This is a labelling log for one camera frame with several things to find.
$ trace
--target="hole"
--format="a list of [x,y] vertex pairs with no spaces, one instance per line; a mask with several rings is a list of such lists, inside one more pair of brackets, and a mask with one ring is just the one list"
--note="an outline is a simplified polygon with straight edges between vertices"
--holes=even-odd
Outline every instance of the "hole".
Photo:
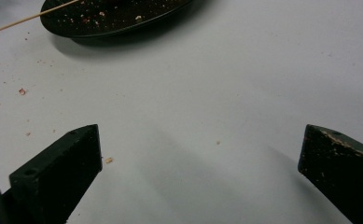
[[26,172],[24,172],[25,175],[35,175],[37,172],[36,169],[30,169],[30,170],[27,170]]

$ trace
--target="white surface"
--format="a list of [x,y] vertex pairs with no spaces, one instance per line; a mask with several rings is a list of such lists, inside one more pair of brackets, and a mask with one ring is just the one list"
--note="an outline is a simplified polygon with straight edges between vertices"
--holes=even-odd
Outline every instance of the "white surface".
[[[41,5],[0,0],[0,26]],[[114,161],[68,223],[350,223],[297,163],[308,123],[363,143],[363,1],[197,0],[188,14],[91,44],[39,20],[1,32],[0,189],[97,123]]]

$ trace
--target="toothpick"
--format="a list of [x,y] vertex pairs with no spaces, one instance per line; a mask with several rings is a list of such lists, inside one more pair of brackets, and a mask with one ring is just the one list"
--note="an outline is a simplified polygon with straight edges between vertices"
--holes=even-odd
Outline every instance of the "toothpick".
[[80,1],[80,0],[73,0],[73,1],[71,1],[71,2],[68,2],[68,3],[64,3],[64,4],[62,4],[62,5],[59,5],[58,7],[53,7],[53,8],[51,8],[51,9],[45,10],[45,11],[43,11],[43,12],[41,12],[41,13],[35,14],[34,16],[27,17],[27,18],[24,18],[24,19],[22,19],[22,20],[12,22],[11,24],[8,24],[8,25],[6,25],[6,26],[1,27],[1,28],[0,28],[0,31],[5,30],[6,28],[9,28],[9,27],[11,27],[11,26],[17,25],[17,24],[19,24],[19,23],[22,23],[22,22],[25,22],[25,21],[29,21],[29,20],[34,19],[34,18],[36,18],[36,17],[40,17],[40,16],[42,16],[42,15],[44,15],[44,14],[50,13],[51,11],[57,10],[57,9],[59,9],[59,8],[66,7],[66,6],[68,6],[68,5],[74,4],[75,2],[78,2],[78,1]]

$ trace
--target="crumb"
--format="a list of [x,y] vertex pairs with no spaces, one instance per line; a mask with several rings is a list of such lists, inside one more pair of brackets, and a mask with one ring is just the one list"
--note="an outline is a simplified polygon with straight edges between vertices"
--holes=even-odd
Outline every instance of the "crumb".
[[25,91],[23,88],[21,88],[21,89],[19,90],[19,94],[20,94],[20,95],[25,95],[25,94],[26,94],[26,91]]
[[111,157],[109,157],[109,158],[105,159],[105,163],[106,163],[106,164],[111,163],[111,162],[112,162],[112,160],[113,160],[113,159],[112,159]]

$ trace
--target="debris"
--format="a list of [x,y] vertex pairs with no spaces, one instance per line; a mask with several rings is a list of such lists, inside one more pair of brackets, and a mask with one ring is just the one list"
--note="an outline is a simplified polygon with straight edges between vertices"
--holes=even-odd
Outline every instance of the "debris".
[[111,163],[113,161],[113,159],[111,157],[105,159],[105,163],[108,164],[108,163]]
[[21,89],[19,90],[19,94],[20,94],[20,95],[25,95],[25,94],[26,94],[26,91],[25,91],[23,88],[21,88]]

